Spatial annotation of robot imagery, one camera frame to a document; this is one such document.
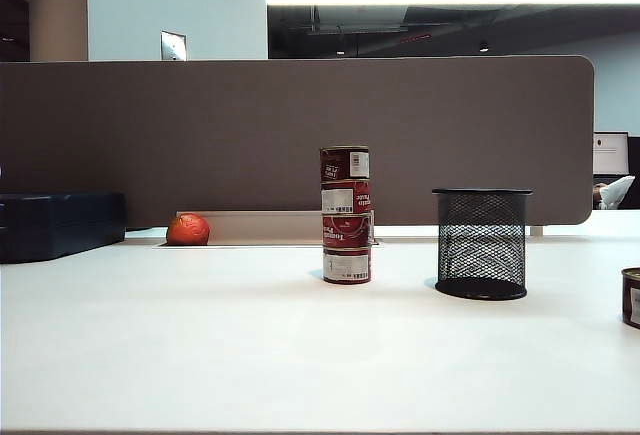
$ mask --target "dark ceiling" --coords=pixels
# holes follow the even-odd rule
[[[509,54],[640,28],[636,8],[269,7],[270,58]]]
[[[0,0],[0,61],[29,60],[29,3]]]

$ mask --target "black box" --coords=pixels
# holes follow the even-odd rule
[[[0,194],[0,262],[36,262],[124,240],[119,193]]]

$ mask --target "can lid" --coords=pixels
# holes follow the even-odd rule
[[[331,218],[367,218],[371,216],[371,212],[363,212],[363,213],[323,213],[322,218],[331,217]]]
[[[364,252],[365,250],[371,250],[371,245],[367,245],[366,247],[357,247],[357,248],[334,248],[334,247],[323,247],[325,252]]]
[[[478,195],[531,195],[533,190],[519,189],[519,188],[434,188],[431,193],[465,193],[465,194],[478,194]]]
[[[334,183],[358,182],[369,183],[369,178],[341,178],[340,180],[323,180],[322,185],[331,185]]]
[[[345,148],[359,148],[369,150],[367,145],[334,145],[332,147],[322,147],[320,151],[323,150],[344,150]]]
[[[622,270],[622,276],[640,281],[640,267],[625,268]]]

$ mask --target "tin can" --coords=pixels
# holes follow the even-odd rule
[[[320,149],[320,179],[369,178],[369,147],[337,146]]]
[[[325,282],[355,285],[371,280],[371,247],[325,248],[323,252]]]
[[[371,217],[364,215],[323,215],[322,244],[331,248],[371,245]]]
[[[322,213],[367,213],[371,210],[368,180],[322,183]]]
[[[622,270],[622,320],[640,328],[640,267]]]

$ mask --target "pen holder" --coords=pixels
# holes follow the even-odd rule
[[[435,189],[438,283],[456,297],[513,300],[525,288],[525,202],[531,190]]]

